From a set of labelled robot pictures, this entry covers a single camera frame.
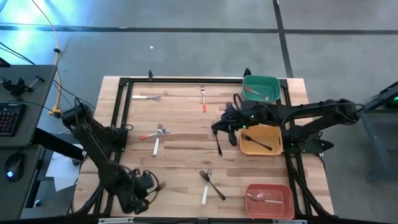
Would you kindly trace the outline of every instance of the keyboard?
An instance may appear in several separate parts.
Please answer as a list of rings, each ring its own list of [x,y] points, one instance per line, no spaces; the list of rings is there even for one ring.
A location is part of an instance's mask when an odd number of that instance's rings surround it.
[[[26,105],[0,103],[0,137],[13,137],[18,129]]]

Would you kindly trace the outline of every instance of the computer mouse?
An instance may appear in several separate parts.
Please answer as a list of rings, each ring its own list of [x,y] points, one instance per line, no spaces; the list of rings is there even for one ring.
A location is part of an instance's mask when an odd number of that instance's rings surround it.
[[[16,152],[6,161],[6,179],[10,182],[17,182],[24,175],[25,155]]]

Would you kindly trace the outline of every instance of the red bowl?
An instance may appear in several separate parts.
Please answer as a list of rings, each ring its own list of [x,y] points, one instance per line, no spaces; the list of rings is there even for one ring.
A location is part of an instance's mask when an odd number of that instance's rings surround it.
[[[294,218],[293,195],[283,184],[250,184],[246,189],[246,211],[251,218],[274,218],[292,220]]]

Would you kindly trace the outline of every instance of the concrete floor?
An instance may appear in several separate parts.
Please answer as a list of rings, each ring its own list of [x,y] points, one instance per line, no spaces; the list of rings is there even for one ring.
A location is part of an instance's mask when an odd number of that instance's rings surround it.
[[[272,0],[52,0],[37,1],[60,26],[181,27],[276,29]],[[395,0],[279,0],[285,29],[398,29]],[[0,12],[3,25],[47,21],[29,0],[8,1]],[[96,104],[105,75],[241,77],[253,74],[286,77],[278,34],[159,32],[59,32],[63,86]],[[304,78],[311,102],[347,98],[365,103],[397,81],[396,35],[286,35],[293,75]],[[53,63],[53,32],[0,30],[0,41],[35,63]],[[24,61],[0,52],[11,63]],[[56,90],[46,106],[52,108]],[[65,100],[62,108],[67,109]],[[51,133],[65,128],[43,112],[39,126]],[[335,126],[323,135],[335,143],[325,153],[326,174],[335,213],[343,218],[396,222],[398,184],[369,183],[377,169],[362,124]],[[71,188],[54,192],[40,186],[39,208],[23,217],[64,214]]]

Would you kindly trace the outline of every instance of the wooden tabletop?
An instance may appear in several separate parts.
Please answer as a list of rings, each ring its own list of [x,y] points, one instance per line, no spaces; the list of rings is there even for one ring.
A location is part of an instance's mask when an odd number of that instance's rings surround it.
[[[120,77],[104,77],[95,112],[104,126],[109,126],[113,113]],[[293,105],[308,103],[304,80],[287,79]],[[233,100],[234,93],[241,93],[240,84],[204,84],[207,112],[202,112],[200,84],[197,83],[135,83],[133,95],[160,95],[159,101],[131,100],[127,124],[129,132],[126,150],[121,164],[129,168],[148,169],[167,186],[159,192],[155,202],[140,217],[213,217],[248,218],[245,208],[245,191],[251,183],[289,185],[285,158],[279,156],[245,156],[239,147],[228,142],[228,135],[219,132],[218,139],[223,157],[218,156],[215,137],[210,129],[220,120],[225,103]],[[123,112],[124,98],[119,110],[118,124]],[[297,120],[305,124],[310,119]],[[160,137],[157,157],[153,157],[155,138],[139,140],[139,136],[156,132],[158,123],[170,128],[171,133]],[[303,165],[308,188],[326,211],[333,213],[325,171],[320,159],[303,154]],[[222,201],[209,187],[205,206],[201,197],[205,181],[199,170],[213,169],[212,182],[225,194]],[[98,185],[97,169],[90,159],[81,167],[74,195],[74,208],[79,209]],[[304,212],[300,188],[298,198]],[[117,197],[113,201],[113,217],[136,216],[121,211]]]

